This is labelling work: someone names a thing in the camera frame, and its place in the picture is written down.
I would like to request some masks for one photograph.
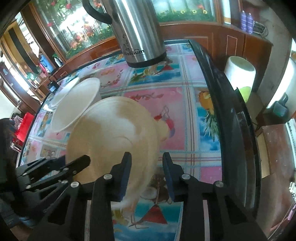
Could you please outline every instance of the black handle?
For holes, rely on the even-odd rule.
[[[85,11],[92,16],[94,19],[106,23],[106,24],[112,24],[112,18],[107,13],[101,13],[96,11],[90,4],[89,0],[82,0],[82,5],[85,9]]]

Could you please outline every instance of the bowl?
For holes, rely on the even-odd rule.
[[[90,183],[121,163],[125,152],[132,156],[131,172],[122,202],[128,206],[146,189],[157,166],[159,146],[168,135],[167,124],[156,121],[138,102],[121,96],[105,98],[91,106],[78,120],[67,144],[66,163],[88,155],[90,165],[73,178]]]
[[[50,107],[57,106],[61,100],[70,92],[70,90],[79,83],[80,78],[76,77],[75,79],[71,80],[64,88],[59,87],[57,93],[54,95]]]
[[[89,78],[72,88],[57,106],[52,117],[52,131],[71,132],[85,110],[101,100],[100,84],[98,78]]]

